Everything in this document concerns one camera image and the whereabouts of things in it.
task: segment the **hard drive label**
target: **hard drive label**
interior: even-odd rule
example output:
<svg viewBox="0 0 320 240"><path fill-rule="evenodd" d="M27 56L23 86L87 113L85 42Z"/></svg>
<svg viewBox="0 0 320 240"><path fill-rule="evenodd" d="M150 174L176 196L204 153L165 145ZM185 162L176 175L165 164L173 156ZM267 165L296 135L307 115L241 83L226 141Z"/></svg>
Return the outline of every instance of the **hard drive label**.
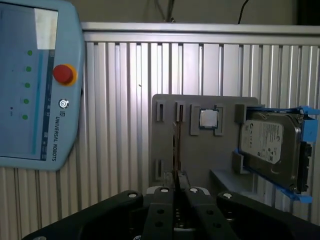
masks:
<svg viewBox="0 0 320 240"><path fill-rule="evenodd" d="M247 120L241 129L241 151L272 164L280 160L283 126L278 123Z"/></svg>

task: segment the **power cable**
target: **power cable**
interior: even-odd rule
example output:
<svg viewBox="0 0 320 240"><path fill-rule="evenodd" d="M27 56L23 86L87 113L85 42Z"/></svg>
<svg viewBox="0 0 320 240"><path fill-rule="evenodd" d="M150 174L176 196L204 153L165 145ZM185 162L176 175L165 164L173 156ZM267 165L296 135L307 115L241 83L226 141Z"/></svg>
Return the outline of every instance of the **power cable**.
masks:
<svg viewBox="0 0 320 240"><path fill-rule="evenodd" d="M244 12L245 6L246 4L249 2L249 0L245 0L242 7L241 7L241 11L240 11L240 16L239 16L239 20L238 20L238 24L241 23L241 18L242 18L242 13Z"/></svg>

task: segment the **white wall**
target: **white wall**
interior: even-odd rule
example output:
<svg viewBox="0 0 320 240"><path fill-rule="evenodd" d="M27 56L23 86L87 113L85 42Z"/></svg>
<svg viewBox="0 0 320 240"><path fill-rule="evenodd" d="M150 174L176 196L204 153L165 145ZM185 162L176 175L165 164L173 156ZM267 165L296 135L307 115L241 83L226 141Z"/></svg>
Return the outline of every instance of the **white wall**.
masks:
<svg viewBox="0 0 320 240"><path fill-rule="evenodd" d="M160 22L154 0L69 0L82 22ZM176 0L177 22L236 24L244 0ZM159 0L164 12L168 0ZM250 0L242 24L292 25L296 0Z"/></svg>

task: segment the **blue plastic bracket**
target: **blue plastic bracket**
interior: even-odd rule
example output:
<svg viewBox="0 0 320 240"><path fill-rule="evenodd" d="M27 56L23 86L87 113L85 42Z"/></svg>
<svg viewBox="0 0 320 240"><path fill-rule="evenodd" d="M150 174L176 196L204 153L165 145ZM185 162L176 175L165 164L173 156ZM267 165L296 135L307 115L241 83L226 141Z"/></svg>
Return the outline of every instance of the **blue plastic bracket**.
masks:
<svg viewBox="0 0 320 240"><path fill-rule="evenodd" d="M276 189L278 189L280 192L282 192L284 195L286 195L289 199L291 199L293 201L299 201L302 204L310 204L312 202L312 196L310 196L310 195L302 195L302 194L294 193L293 191L285 189L282 186L279 186L278 184L276 184L274 181L272 181L272 180L268 179L267 177L259 174L258 172L253 170L251 167L245 167L245 169L250 171L251 173L259 175L260 177L262 177L266 181L272 183L276 187Z"/></svg>

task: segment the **gray slot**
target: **gray slot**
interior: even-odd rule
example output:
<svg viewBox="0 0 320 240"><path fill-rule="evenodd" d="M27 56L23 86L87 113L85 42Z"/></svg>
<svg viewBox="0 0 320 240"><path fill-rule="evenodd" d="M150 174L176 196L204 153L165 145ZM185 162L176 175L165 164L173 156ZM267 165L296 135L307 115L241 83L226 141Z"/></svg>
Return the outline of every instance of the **gray slot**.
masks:
<svg viewBox="0 0 320 240"><path fill-rule="evenodd" d="M244 170L244 156L235 151L232 152L232 169L236 174L249 174Z"/></svg>
<svg viewBox="0 0 320 240"><path fill-rule="evenodd" d="M191 136L198 136L200 134L199 115L200 115L200 106L198 104L191 104L191 119L190 119L190 135Z"/></svg>
<svg viewBox="0 0 320 240"><path fill-rule="evenodd" d="M223 104L217 104L215 106L219 110L218 113L218 127L217 129L214 130L214 135L215 136L223 136L224 135L224 129L225 129L225 106Z"/></svg>
<svg viewBox="0 0 320 240"><path fill-rule="evenodd" d="M162 181L164 177L164 161L161 159L157 159L155 161L155 176L154 179L156 181Z"/></svg>
<svg viewBox="0 0 320 240"><path fill-rule="evenodd" d="M265 105L247 105L247 104L236 104L234 106L234 122L237 124L243 124L247 120L247 107L261 107Z"/></svg>
<svg viewBox="0 0 320 240"><path fill-rule="evenodd" d="M182 111L182 122L186 121L186 106L184 101L176 102L176 121L180 122L180 111Z"/></svg>
<svg viewBox="0 0 320 240"><path fill-rule="evenodd" d="M164 122L165 121L165 102L166 101L156 101L156 121Z"/></svg>

